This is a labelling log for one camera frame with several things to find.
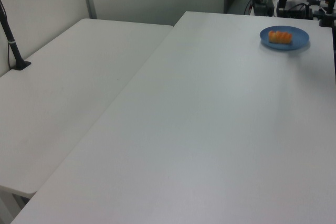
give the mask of orange food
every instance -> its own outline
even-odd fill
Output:
[[[292,41],[292,34],[286,31],[270,31],[268,33],[268,41],[278,44],[290,44]]]

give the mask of black cable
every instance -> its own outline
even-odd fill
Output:
[[[11,70],[12,69],[11,64],[9,63],[9,43],[7,43],[7,44],[8,44],[8,46],[7,46],[7,61],[8,61],[8,67]]]
[[[309,7],[309,5],[307,5],[307,4],[305,4],[305,3],[300,3],[300,4],[297,4],[297,5],[294,5],[294,6],[292,6],[291,8],[289,8],[287,11],[286,11],[286,16],[288,17],[288,15],[289,15],[289,11],[290,10],[292,10],[292,9],[294,9],[295,7],[298,7],[298,6],[300,6],[300,5],[302,5],[302,6],[305,6],[305,7]]]
[[[248,6],[251,2],[252,2],[252,0],[250,0],[250,1],[247,3],[247,5],[246,5],[246,7],[245,7],[245,10],[244,10],[244,15],[245,15],[245,13],[246,13],[247,6]]]
[[[1,6],[2,10],[4,11],[5,16],[7,17],[7,13],[6,13],[5,7],[2,4],[1,0],[0,0],[0,6]]]

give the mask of plate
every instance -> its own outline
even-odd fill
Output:
[[[269,31],[286,31],[293,34],[291,44],[276,44],[268,42]],[[305,31],[292,26],[271,26],[265,28],[260,32],[260,38],[261,43],[264,45],[279,50],[296,50],[304,47],[309,41],[309,35]]]

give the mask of black pole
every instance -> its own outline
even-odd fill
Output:
[[[5,32],[5,35],[7,37],[8,43],[12,49],[13,55],[15,57],[16,60],[16,66],[13,67],[13,69],[16,70],[23,70],[25,69],[27,66],[29,66],[31,63],[29,61],[24,61],[21,57],[20,51],[17,48],[14,36],[12,34],[12,31],[9,27],[8,21],[7,21],[7,15],[5,13],[5,9],[0,1],[0,22],[2,25],[2,28]]]

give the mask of black stand base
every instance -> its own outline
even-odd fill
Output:
[[[18,66],[18,67],[14,66],[14,67],[12,67],[12,69],[21,71],[21,70],[25,69],[26,67],[28,67],[30,64],[32,64],[29,61],[24,61],[24,63],[25,64],[23,64],[22,66]]]

